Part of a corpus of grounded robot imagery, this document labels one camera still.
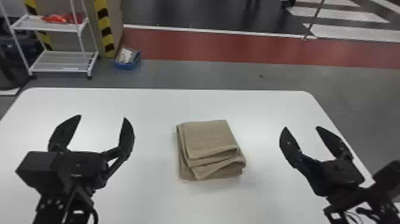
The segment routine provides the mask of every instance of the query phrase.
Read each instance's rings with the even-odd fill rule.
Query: white floor marking
[[[386,7],[386,8],[388,8],[388,9],[390,9],[390,10],[392,10],[392,11],[398,13],[398,14],[400,14],[400,6],[398,6],[396,4],[393,4],[393,3],[389,2],[389,1],[386,1],[386,0],[370,0],[370,1],[373,1],[373,2],[375,2],[377,4],[379,4],[379,5],[382,5],[382,6]]]
[[[288,9],[290,13],[296,16],[304,16],[304,17],[313,17],[315,14],[316,8],[307,8],[307,7],[292,7]],[[388,23],[387,20],[373,14],[373,13],[364,13],[364,12],[356,12],[356,11],[344,11],[344,10],[327,10],[321,9],[318,14],[319,18],[333,18],[340,20],[355,20],[355,21],[369,21],[369,22],[379,22],[379,23]]]
[[[355,39],[379,42],[400,42],[400,30],[368,29],[315,24],[311,31],[318,38]]]
[[[296,2],[320,3],[321,0],[296,0]],[[357,5],[356,3],[354,3],[350,0],[325,0],[325,4],[360,7],[359,5]]]
[[[145,26],[145,25],[135,25],[135,24],[124,24],[124,28],[146,29],[146,30],[170,30],[170,31],[195,32],[195,33],[219,33],[219,34],[234,34],[234,35],[248,35],[248,36],[276,36],[281,38],[304,37],[304,35],[299,35],[299,34],[242,32],[242,31],[232,31],[232,30],[193,29],[193,28],[179,28],[179,27],[167,27],[167,26]],[[315,36],[309,36],[308,38],[316,39]]]

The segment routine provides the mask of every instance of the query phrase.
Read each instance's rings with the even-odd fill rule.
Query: red floor stripe
[[[400,43],[125,29],[123,44],[144,59],[400,69]]]

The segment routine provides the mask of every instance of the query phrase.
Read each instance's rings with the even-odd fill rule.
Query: beige towel
[[[189,181],[197,181],[193,171],[187,166],[185,162],[185,158],[183,157],[183,148],[179,146],[179,175],[181,179],[189,180]],[[211,179],[223,179],[223,178],[232,178],[235,176],[240,176],[242,174],[242,167],[236,166],[236,164],[231,163],[230,165],[218,170],[207,176],[203,180],[211,180]]]
[[[246,166],[246,160],[238,146],[236,140],[234,139],[232,133],[230,132],[227,122],[224,121],[222,126],[227,127],[230,135],[232,136],[233,143],[236,151],[223,151],[214,155],[209,155],[208,157],[203,157],[197,160],[192,160],[185,155],[187,153],[186,149],[186,139],[184,135],[183,125],[177,126],[177,139],[179,145],[179,173],[182,179],[187,179],[190,181],[202,181],[208,179],[220,179],[229,178],[234,176],[239,176],[242,174],[242,169]],[[192,164],[206,164],[203,166],[192,166],[190,167],[188,163]]]
[[[178,138],[183,139],[181,141],[181,146],[182,148],[186,149],[186,144],[185,144],[185,136],[184,136],[184,130],[183,130],[183,125],[178,125],[176,127],[177,129],[177,134]],[[228,158],[232,158],[238,155],[238,150],[229,150],[225,151],[222,153],[217,153],[208,157],[203,157],[203,158],[198,158],[198,159],[190,159],[188,156],[188,152],[186,150],[183,150],[182,152],[183,157],[185,158],[186,164],[189,167],[195,167],[195,166],[201,166],[201,165],[206,165],[210,163],[216,163],[222,160],[226,160]]]
[[[238,145],[226,120],[183,123],[183,135],[187,156],[199,159],[231,151],[236,153]]]

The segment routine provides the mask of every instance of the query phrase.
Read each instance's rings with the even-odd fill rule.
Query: red item on shelf
[[[84,17],[85,17],[85,15],[83,13],[76,13],[77,23],[82,24]],[[75,24],[74,16],[72,15],[72,13],[65,14],[64,19],[67,20],[67,23]]]
[[[63,15],[59,14],[44,15],[42,16],[42,20],[47,21],[48,23],[67,23],[67,20]]]
[[[83,13],[76,13],[77,24],[82,24],[85,15]],[[42,20],[48,23],[71,23],[75,24],[74,16],[72,13],[68,14],[51,14],[42,16]]]

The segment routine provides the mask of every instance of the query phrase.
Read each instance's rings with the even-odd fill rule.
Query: cable
[[[363,219],[362,219],[357,213],[354,213],[354,212],[351,212],[351,211],[345,211],[345,214],[346,214],[353,222],[358,223],[358,224],[364,224]],[[351,216],[351,215],[357,217],[357,219],[358,219],[360,222],[357,222],[357,221],[354,219],[354,217]]]
[[[93,216],[93,224],[98,224],[99,223],[99,214],[95,209],[92,210],[92,216]]]

